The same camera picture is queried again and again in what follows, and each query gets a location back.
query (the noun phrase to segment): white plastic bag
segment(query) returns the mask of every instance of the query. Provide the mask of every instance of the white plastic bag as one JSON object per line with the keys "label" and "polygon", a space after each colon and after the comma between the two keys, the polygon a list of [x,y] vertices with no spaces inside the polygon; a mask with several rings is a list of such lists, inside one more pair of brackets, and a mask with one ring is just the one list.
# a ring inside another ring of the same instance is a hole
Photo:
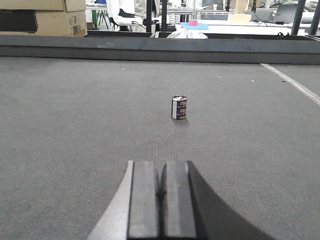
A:
{"label": "white plastic bag", "polygon": [[206,35],[201,32],[189,32],[185,28],[181,28],[177,31],[174,31],[169,36],[168,39],[208,39]]}

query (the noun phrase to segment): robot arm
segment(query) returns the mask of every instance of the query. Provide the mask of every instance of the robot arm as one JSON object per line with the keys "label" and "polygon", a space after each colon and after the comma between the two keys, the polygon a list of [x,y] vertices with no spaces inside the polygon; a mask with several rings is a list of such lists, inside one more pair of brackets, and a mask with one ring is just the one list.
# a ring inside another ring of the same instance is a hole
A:
{"label": "robot arm", "polygon": [[142,19],[135,18],[134,0],[108,0],[108,15],[119,26],[142,25]]}

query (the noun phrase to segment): black pole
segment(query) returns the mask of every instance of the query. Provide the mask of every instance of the black pole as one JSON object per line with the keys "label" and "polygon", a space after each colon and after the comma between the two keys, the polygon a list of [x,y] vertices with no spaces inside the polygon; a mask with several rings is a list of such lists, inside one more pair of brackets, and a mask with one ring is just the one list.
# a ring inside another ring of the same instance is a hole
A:
{"label": "black pole", "polygon": [[162,0],[162,10],[161,10],[161,31],[167,31],[167,2],[168,0]]}
{"label": "black pole", "polygon": [[312,19],[311,27],[310,27],[310,35],[316,35],[318,25],[319,25],[319,19],[320,19],[320,0],[318,1],[318,4],[316,5],[316,9],[314,12],[314,16]]}
{"label": "black pole", "polygon": [[146,32],[151,33],[152,25],[152,2],[153,0],[146,0]]}
{"label": "black pole", "polygon": [[302,13],[304,12],[305,4],[306,0],[298,0],[298,4],[296,6],[296,11],[294,15],[294,22],[291,29],[291,35],[298,35],[298,30],[300,28]]}

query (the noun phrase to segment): laptop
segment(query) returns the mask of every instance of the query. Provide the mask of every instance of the laptop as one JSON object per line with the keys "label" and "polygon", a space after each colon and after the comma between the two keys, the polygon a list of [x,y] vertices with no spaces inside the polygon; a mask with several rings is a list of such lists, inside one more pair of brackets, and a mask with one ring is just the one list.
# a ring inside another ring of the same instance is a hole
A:
{"label": "laptop", "polygon": [[284,24],[293,23],[295,20],[297,4],[281,4],[279,5],[273,22],[283,22]]}

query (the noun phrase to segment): person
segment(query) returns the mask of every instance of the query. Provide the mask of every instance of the person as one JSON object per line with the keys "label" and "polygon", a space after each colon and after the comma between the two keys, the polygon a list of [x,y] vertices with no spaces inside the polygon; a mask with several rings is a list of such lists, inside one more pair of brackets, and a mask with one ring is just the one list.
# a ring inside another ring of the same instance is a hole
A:
{"label": "person", "polygon": [[[147,17],[147,1],[148,0],[135,0],[135,17],[140,19],[145,19]],[[152,18],[157,18],[160,16],[160,0],[152,0]],[[131,27],[133,32],[145,33],[145,26],[136,25]],[[154,33],[156,31],[156,25],[152,25],[151,31]]]}

